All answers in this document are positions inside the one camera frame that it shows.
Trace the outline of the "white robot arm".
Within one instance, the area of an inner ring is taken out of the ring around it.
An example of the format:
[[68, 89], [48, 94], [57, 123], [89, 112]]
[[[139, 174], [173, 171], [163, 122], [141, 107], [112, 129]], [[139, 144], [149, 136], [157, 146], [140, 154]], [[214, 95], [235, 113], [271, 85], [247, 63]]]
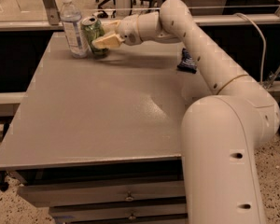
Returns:
[[105, 30], [93, 42], [98, 49], [180, 40], [211, 92], [188, 108], [181, 125], [189, 224], [267, 224], [254, 150], [279, 128], [275, 99], [197, 25], [181, 0]]

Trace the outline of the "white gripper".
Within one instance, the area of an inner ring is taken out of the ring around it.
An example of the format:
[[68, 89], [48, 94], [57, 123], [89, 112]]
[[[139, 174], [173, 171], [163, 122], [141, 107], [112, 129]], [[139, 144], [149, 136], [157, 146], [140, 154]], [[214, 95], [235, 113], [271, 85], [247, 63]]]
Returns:
[[106, 21], [102, 23], [105, 35], [93, 40], [91, 43], [97, 49], [114, 49], [126, 45], [135, 46], [142, 43], [138, 30], [138, 15], [125, 17], [124, 19]]

